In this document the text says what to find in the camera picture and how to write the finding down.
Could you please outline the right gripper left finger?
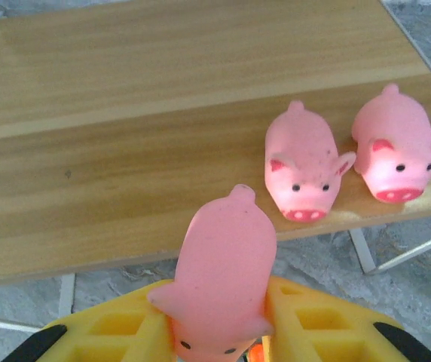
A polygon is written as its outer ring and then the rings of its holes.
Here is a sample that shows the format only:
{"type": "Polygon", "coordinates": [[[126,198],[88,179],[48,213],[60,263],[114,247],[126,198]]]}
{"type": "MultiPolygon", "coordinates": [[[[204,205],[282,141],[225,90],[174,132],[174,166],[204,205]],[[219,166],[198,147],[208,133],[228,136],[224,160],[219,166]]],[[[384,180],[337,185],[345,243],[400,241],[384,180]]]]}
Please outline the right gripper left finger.
{"type": "Polygon", "coordinates": [[[170,324],[147,299],[158,281],[59,318],[10,353],[11,361],[176,361],[170,324]]]}

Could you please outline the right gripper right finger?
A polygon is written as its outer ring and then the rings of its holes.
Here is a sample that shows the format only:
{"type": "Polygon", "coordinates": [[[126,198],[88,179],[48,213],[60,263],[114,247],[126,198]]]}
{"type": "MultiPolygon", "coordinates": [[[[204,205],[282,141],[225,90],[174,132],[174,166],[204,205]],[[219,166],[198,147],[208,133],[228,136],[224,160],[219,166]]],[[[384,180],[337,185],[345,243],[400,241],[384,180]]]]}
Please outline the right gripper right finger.
{"type": "Polygon", "coordinates": [[[431,351],[394,319],[273,276],[266,311],[274,333],[266,361],[431,361],[431,351]]]}

